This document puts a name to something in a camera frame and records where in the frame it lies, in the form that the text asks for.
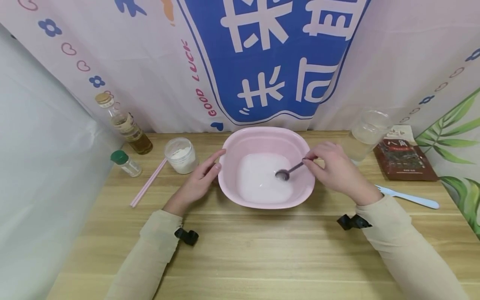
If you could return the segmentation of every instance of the clear glass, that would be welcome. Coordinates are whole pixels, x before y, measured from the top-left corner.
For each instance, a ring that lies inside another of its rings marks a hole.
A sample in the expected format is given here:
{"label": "clear glass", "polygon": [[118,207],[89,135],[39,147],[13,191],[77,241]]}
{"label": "clear glass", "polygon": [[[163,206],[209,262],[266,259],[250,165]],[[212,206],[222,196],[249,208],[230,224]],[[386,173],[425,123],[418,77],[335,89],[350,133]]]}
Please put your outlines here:
{"label": "clear glass", "polygon": [[132,177],[138,177],[142,173],[142,167],[139,166],[134,160],[132,160],[131,157],[128,158],[126,163],[120,165],[120,168],[122,168],[125,172],[128,173],[128,175]]}
{"label": "clear glass", "polygon": [[198,165],[195,149],[192,143],[184,137],[170,140],[165,145],[164,153],[170,165],[179,174],[191,173]]}
{"label": "clear glass", "polygon": [[392,120],[386,113],[377,110],[362,113],[348,136],[341,142],[345,154],[357,165],[377,146],[392,126]]}

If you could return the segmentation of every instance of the sleeve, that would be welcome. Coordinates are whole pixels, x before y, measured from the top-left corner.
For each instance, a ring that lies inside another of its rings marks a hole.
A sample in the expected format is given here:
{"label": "sleeve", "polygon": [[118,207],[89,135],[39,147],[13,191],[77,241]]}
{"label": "sleeve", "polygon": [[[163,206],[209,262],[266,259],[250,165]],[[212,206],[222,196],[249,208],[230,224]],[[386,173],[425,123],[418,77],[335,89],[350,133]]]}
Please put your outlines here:
{"label": "sleeve", "polygon": [[410,216],[393,197],[357,206],[357,215],[372,225],[362,231],[407,299],[468,299],[452,270],[413,227]]}
{"label": "sleeve", "polygon": [[154,212],[140,238],[113,280],[106,300],[151,300],[165,267],[177,249],[175,231],[182,218],[163,210]]}

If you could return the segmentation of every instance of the white plastic knife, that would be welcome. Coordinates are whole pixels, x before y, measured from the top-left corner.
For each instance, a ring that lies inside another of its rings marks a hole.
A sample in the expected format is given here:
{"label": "white plastic knife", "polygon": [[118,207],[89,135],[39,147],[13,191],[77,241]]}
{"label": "white plastic knife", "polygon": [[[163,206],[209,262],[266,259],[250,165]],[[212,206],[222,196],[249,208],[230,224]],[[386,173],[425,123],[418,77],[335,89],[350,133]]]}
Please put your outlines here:
{"label": "white plastic knife", "polygon": [[393,196],[393,197],[400,197],[400,198],[403,198],[405,200],[409,200],[409,201],[412,201],[412,202],[415,202],[415,203],[418,203],[420,205],[423,205],[423,206],[426,206],[426,207],[429,207],[429,208],[433,208],[433,209],[439,209],[440,208],[440,204],[438,204],[438,202],[436,202],[434,200],[425,199],[425,198],[412,196],[412,195],[408,195],[408,194],[403,194],[403,193],[400,193],[400,192],[395,192],[394,190],[391,190],[389,188],[385,188],[383,186],[379,186],[379,185],[376,185],[376,184],[375,184],[375,186],[384,195],[389,195],[389,196]]}

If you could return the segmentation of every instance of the wooden table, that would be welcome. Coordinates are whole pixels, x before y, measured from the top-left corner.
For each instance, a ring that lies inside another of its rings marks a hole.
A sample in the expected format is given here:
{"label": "wooden table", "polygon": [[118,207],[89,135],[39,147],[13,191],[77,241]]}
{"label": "wooden table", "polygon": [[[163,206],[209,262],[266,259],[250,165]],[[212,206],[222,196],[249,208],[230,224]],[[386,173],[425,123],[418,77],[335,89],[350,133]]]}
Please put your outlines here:
{"label": "wooden table", "polygon": [[[338,141],[345,132],[301,132],[310,146]],[[185,136],[204,160],[229,133],[151,134],[145,156],[125,151],[144,171],[130,178],[114,167],[76,239],[48,299],[103,299],[150,214],[160,209],[186,176],[167,165],[135,209],[129,207],[160,161],[166,142]],[[398,200],[415,227],[452,268],[472,299],[480,295],[480,242],[439,182],[386,181],[375,157],[360,167],[372,182],[440,203],[439,210]],[[214,187],[185,218],[199,233],[194,247],[179,243],[156,299],[403,299],[378,253],[360,230],[336,220],[354,213],[346,196],[317,183],[303,204],[286,210],[238,206]]]}

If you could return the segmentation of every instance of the curtain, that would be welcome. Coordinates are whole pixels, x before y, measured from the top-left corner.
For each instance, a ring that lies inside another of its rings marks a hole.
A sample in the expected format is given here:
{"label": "curtain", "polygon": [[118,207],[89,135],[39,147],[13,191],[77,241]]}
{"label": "curtain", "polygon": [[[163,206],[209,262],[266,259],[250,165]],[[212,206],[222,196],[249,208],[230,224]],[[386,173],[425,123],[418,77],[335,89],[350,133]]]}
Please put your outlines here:
{"label": "curtain", "polygon": [[435,172],[480,239],[480,88],[417,137]]}
{"label": "curtain", "polygon": [[480,71],[476,0],[0,3],[96,119],[107,92],[147,131],[340,130],[373,108],[419,133]]}
{"label": "curtain", "polygon": [[45,299],[121,141],[0,25],[0,299]]}

